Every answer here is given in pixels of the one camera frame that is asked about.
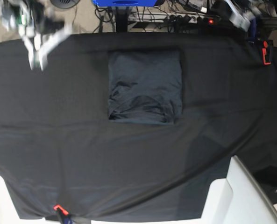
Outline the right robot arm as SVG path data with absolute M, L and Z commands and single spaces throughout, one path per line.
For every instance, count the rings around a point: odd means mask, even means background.
M 46 15 L 37 0 L 0 0 L 0 21 L 21 37 L 31 69 L 44 70 L 48 55 L 73 32 L 71 23 Z

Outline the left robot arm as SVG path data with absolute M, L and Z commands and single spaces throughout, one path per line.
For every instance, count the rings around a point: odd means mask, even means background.
M 225 0 L 226 18 L 236 27 L 248 31 L 256 18 L 277 17 L 268 0 Z

